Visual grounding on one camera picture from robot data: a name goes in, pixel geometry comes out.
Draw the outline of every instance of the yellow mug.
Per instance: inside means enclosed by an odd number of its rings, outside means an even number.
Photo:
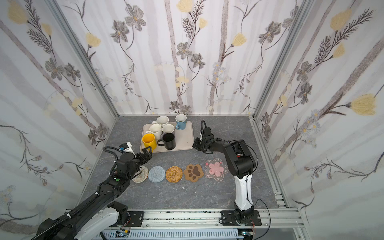
[[[157,144],[155,140],[155,135],[152,133],[147,133],[143,136],[142,141],[145,147],[151,146],[152,151],[156,149]]]

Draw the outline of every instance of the blue mug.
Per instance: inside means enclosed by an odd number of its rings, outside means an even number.
[[[176,129],[183,130],[187,126],[187,116],[184,114],[179,114],[176,116]]]

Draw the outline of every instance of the table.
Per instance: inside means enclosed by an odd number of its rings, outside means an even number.
[[[119,147],[124,142],[131,142],[133,151],[139,152],[142,127],[156,120],[156,116],[120,116],[106,143],[106,146]],[[259,148],[253,134],[249,118],[246,116],[188,116],[192,122],[194,137],[200,135],[200,121],[204,119],[207,126],[211,127],[215,137],[226,140],[243,139],[252,147],[259,159],[258,168],[252,176],[252,199],[256,202],[262,199],[268,208],[277,208],[275,196],[268,178],[265,166],[261,159]],[[170,121],[175,121],[175,116],[169,116]],[[224,163],[224,154],[204,154],[196,149],[185,151],[172,151],[154,153],[153,158],[145,164],[150,170],[154,166],[161,166],[165,170],[172,166],[179,166],[183,170],[188,164],[200,164],[205,170],[205,162],[221,158]],[[108,172],[113,165],[114,157],[103,152],[98,159],[88,183],[83,191],[81,200],[96,191],[97,185],[108,177]],[[228,173],[218,182],[214,179],[202,177],[193,183],[183,177],[177,183],[170,183],[166,179],[153,183],[146,179],[142,183],[134,183],[120,195],[116,201],[128,206],[128,209],[224,209],[234,208],[236,198],[235,181]],[[259,201],[255,208],[265,208]]]

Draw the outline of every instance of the tray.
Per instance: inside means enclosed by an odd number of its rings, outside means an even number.
[[[172,124],[173,126],[176,126],[176,122],[170,122],[169,124]],[[143,127],[143,132],[141,134],[141,139],[144,136],[146,131],[149,131],[149,127],[151,127],[152,124],[145,124]],[[170,151],[180,151],[180,150],[188,150],[192,149],[193,145],[193,129],[192,129],[192,123],[191,121],[187,121],[187,125],[184,130],[177,130],[173,132],[175,135],[175,140],[176,140],[176,147],[172,150],[167,150],[164,146],[157,146],[155,150],[152,152],[170,152]],[[140,149],[145,148],[143,141],[141,141]]]

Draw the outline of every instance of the woven coaster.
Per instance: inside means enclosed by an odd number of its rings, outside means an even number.
[[[183,177],[183,170],[177,166],[168,168],[166,172],[166,179],[168,182],[178,182]]]
[[[166,176],[166,171],[160,166],[153,167],[149,170],[148,178],[151,182],[161,182]]]
[[[200,164],[189,164],[187,168],[183,171],[185,174],[185,179],[191,182],[197,182],[197,180],[204,176],[204,172],[201,169]]]
[[[141,172],[141,173],[139,175],[137,175],[137,177],[132,179],[132,181],[135,183],[141,183],[144,180],[146,180],[148,177],[148,168],[144,167],[144,166],[141,166],[141,168],[142,168],[142,171],[141,171],[141,169],[139,169],[139,171],[136,174],[138,174],[139,172]]]

